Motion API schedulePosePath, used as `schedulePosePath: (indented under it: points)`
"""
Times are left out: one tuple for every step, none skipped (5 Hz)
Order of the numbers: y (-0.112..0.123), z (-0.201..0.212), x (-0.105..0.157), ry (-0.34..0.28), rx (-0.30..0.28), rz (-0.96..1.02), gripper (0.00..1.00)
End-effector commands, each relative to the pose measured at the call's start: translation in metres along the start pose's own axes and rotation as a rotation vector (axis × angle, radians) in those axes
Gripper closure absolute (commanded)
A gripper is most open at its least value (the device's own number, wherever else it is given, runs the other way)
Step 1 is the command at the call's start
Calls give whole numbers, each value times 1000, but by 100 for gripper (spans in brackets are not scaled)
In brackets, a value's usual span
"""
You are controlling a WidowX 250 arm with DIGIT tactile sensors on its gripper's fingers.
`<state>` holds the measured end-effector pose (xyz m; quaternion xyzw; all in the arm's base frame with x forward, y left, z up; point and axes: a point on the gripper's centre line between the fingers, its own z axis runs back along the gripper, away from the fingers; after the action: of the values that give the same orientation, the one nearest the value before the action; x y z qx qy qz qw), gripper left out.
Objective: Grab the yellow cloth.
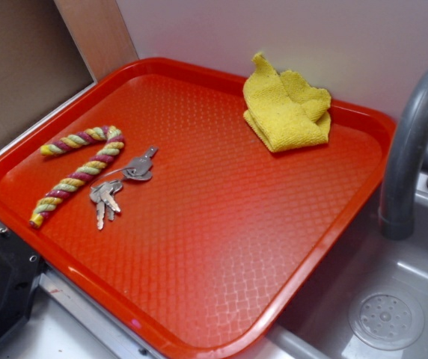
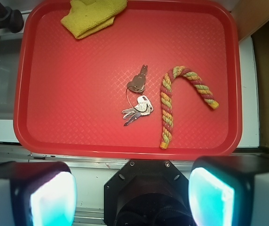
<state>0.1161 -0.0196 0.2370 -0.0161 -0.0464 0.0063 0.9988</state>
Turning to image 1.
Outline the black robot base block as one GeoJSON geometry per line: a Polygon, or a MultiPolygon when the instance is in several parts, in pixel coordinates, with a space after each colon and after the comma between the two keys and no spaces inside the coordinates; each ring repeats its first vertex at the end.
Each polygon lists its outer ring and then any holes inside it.
{"type": "Polygon", "coordinates": [[[28,243],[0,229],[0,344],[28,322],[44,261],[28,243]]]}

